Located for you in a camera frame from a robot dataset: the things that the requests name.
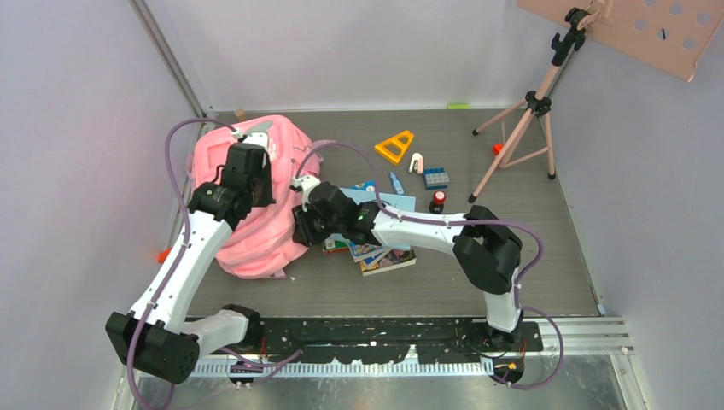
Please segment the pink student backpack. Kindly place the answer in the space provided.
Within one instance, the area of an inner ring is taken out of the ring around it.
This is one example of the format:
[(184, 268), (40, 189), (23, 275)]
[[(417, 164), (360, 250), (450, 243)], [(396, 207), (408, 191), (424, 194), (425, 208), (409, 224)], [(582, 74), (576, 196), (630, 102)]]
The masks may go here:
[(241, 132), (263, 131), (269, 136), (272, 196), (274, 204), (253, 208), (216, 254), (227, 273), (242, 279), (283, 278), (283, 269), (302, 256), (307, 247), (292, 239), (292, 210), (301, 195), (289, 186), (299, 167), (303, 175), (317, 177), (323, 159), (315, 154), (303, 161), (316, 144), (288, 118), (267, 115), (235, 124)]

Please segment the light blue cat book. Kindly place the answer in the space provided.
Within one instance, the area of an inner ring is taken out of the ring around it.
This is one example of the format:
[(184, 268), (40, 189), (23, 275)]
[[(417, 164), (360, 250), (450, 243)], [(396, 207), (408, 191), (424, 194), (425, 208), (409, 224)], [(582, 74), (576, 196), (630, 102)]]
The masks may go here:
[[(348, 198), (352, 199), (356, 203), (362, 203), (362, 202), (374, 202), (377, 199), (377, 194), (373, 191), (368, 190), (355, 190), (351, 188), (340, 188), (341, 192), (347, 196)], [(397, 208), (402, 211), (415, 211), (416, 207), (416, 197), (414, 196), (404, 196), (404, 195), (395, 195), (395, 194), (389, 194), (389, 193), (381, 193), (380, 199), (385, 205), (392, 206), (394, 208)], [(345, 243), (350, 243), (348, 239), (343, 237), (341, 234), (335, 233), (330, 235), (327, 239), (329, 240), (335, 240), (335, 241), (342, 241)], [(405, 244), (388, 244), (386, 246), (392, 247), (393, 249), (402, 249), (402, 250), (409, 250), (411, 248), (410, 245)]]

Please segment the yellow spine paperback book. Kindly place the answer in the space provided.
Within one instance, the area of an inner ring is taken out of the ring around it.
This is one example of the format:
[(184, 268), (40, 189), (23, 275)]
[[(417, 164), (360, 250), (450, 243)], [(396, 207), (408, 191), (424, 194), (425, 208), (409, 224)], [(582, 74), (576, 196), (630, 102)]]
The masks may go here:
[(385, 255), (389, 254), (394, 248), (388, 246), (377, 246), (370, 244), (353, 244), (348, 246), (350, 255), (354, 262), (363, 263), (365, 266), (378, 263)]

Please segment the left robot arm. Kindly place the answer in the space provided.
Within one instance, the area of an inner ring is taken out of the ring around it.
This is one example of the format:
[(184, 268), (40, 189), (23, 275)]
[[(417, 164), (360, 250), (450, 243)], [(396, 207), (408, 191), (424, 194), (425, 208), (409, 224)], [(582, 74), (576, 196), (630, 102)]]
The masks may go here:
[(151, 285), (128, 313), (113, 312), (105, 330), (120, 361), (172, 384), (181, 384), (197, 361), (232, 345), (253, 353), (262, 340), (257, 312), (229, 304), (187, 321), (190, 303), (222, 245), (252, 208), (272, 198), (268, 144), (236, 142), (220, 179), (201, 184), (188, 205), (184, 228)]

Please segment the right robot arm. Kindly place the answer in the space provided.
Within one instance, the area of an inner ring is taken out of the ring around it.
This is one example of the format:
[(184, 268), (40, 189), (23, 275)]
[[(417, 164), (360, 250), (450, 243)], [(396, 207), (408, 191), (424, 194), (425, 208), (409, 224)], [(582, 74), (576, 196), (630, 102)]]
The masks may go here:
[(523, 225), (500, 220), (477, 205), (461, 214), (424, 214), (400, 210), (379, 197), (355, 202), (311, 175), (294, 178), (289, 188), (301, 196), (293, 209), (296, 243), (311, 247), (338, 234), (357, 245), (409, 245), (451, 255), (483, 293), (484, 331), (491, 348), (512, 351), (520, 343), (519, 284), (530, 267), (522, 264), (523, 242), (514, 231)]

